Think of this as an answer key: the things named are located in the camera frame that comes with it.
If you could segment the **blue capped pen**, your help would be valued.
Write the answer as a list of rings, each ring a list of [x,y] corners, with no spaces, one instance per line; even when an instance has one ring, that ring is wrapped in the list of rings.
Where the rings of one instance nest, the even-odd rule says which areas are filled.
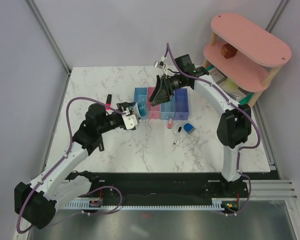
[[[135,104],[135,112],[138,118],[147,119],[149,114],[147,102],[145,100],[137,102]]]

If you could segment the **light blue end bin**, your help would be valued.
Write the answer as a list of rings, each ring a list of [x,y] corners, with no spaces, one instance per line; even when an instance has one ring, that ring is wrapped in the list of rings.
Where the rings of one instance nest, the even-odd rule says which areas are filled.
[[[136,87],[134,89],[134,102],[147,102],[148,88],[147,87]]]

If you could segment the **purple blue bin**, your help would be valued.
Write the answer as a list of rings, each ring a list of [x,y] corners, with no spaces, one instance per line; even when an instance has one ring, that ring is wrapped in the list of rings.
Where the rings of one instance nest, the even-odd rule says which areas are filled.
[[[187,88],[180,88],[174,91],[174,107],[174,119],[186,121],[190,114]]]

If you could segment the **pink bin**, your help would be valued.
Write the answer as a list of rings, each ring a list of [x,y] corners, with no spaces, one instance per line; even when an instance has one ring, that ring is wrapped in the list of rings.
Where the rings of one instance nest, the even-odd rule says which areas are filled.
[[[150,97],[154,92],[154,87],[147,88],[147,107],[148,107],[148,119],[160,119],[161,118],[161,106],[152,106],[150,103]]]

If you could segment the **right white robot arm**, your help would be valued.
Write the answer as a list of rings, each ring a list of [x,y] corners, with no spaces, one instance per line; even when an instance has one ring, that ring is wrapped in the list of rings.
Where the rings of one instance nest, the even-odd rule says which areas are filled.
[[[176,99],[177,90],[184,87],[190,87],[205,97],[220,116],[216,130],[218,140],[223,145],[219,191],[223,196],[230,197],[242,184],[237,151],[252,131],[251,108],[247,104],[233,103],[211,78],[209,71],[202,66],[195,67],[188,54],[175,59],[178,72],[173,76],[168,76],[165,59],[162,57],[154,64],[163,74],[156,77],[156,86],[149,97],[149,103],[153,107],[168,103]]]

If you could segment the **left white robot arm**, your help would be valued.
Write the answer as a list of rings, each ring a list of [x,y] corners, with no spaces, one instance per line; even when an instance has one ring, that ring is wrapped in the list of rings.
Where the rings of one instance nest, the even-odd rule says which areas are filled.
[[[65,182],[65,178],[96,149],[104,151],[104,133],[117,128],[135,130],[140,119],[149,113],[145,102],[122,102],[116,106],[112,113],[107,113],[108,105],[94,101],[78,130],[69,134],[68,149],[60,159],[29,183],[20,182],[14,188],[14,211],[18,214],[18,224],[24,219],[31,226],[43,229],[56,212],[74,198],[94,197],[99,193],[100,185],[88,171],[70,182]]]

